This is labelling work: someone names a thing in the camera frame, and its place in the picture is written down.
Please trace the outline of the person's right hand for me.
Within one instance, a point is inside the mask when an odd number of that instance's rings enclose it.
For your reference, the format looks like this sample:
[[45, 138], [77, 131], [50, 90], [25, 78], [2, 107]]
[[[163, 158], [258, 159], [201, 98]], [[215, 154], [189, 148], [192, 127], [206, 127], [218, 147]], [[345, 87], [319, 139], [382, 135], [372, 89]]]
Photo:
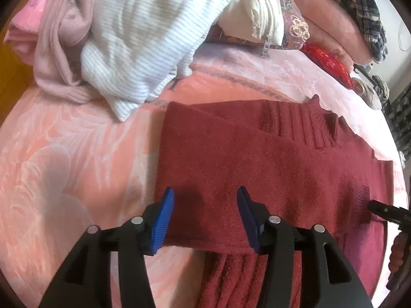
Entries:
[[404, 263], [405, 249], [410, 249], [407, 240], [408, 235], [403, 232], [394, 239], [394, 243], [391, 247], [391, 254], [389, 256], [389, 271], [391, 273], [396, 273]]

